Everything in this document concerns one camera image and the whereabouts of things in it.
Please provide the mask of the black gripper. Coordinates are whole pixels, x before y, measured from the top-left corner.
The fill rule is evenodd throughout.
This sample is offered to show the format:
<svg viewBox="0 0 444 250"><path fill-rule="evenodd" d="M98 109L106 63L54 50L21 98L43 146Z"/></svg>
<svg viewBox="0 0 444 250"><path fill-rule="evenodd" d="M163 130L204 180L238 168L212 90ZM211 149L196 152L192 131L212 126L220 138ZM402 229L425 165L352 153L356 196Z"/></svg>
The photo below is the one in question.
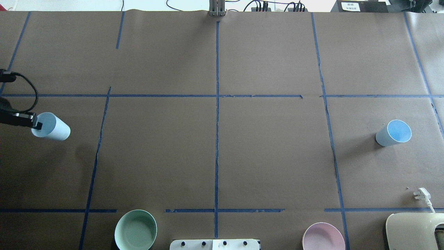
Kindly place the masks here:
<svg viewBox="0 0 444 250"><path fill-rule="evenodd" d="M33 128L34 130L41 130L43 124L37 121L37 115L33 112L0 112L0 123Z"/></svg>

